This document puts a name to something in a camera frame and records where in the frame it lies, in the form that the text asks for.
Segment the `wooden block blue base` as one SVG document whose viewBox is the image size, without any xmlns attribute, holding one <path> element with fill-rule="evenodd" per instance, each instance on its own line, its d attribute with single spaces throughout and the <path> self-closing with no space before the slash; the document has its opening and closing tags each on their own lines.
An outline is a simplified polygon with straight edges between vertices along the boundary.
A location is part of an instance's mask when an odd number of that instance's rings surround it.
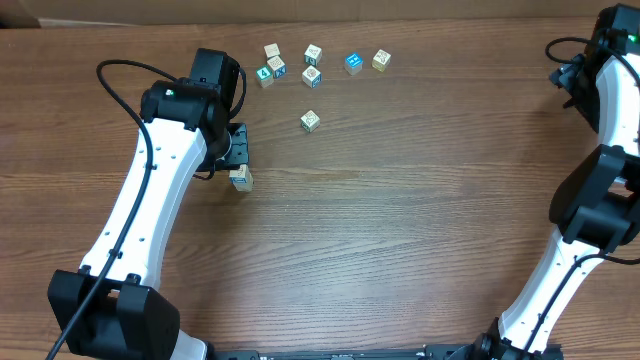
<svg viewBox="0 0 640 360">
<path fill-rule="evenodd" d="M 231 177 L 230 178 L 232 185 L 239 192 L 251 192 L 254 186 L 254 179 L 251 175 L 246 175 L 244 177 Z"/>
</svg>

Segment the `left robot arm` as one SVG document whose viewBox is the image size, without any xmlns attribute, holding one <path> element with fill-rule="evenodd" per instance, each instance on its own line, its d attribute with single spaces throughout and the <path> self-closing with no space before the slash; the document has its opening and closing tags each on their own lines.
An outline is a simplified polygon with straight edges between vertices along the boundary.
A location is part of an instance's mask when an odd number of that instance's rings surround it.
<svg viewBox="0 0 640 360">
<path fill-rule="evenodd" d="M 138 111 L 108 84 L 104 60 L 96 75 L 138 126 L 129 172 L 99 237 L 74 271 L 56 271 L 47 297 L 62 347 L 95 359 L 212 359 L 212 344 L 181 328 L 179 310 L 160 292 L 172 227 L 191 180 L 227 172 L 249 191 L 247 127 L 235 122 L 246 73 L 223 51 L 197 50 L 190 73 L 160 74 Z"/>
</svg>

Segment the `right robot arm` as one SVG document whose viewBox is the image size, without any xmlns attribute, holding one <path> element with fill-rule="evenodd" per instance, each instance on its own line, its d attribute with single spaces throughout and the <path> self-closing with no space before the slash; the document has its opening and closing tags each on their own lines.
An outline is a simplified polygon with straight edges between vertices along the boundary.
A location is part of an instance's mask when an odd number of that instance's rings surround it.
<svg viewBox="0 0 640 360">
<path fill-rule="evenodd" d="M 561 59 L 551 82 L 567 91 L 598 146 L 560 184 L 554 229 L 514 303 L 454 359 L 556 359 L 550 334 L 582 282 L 639 233 L 639 10 L 603 9 L 585 49 Z"/>
</svg>

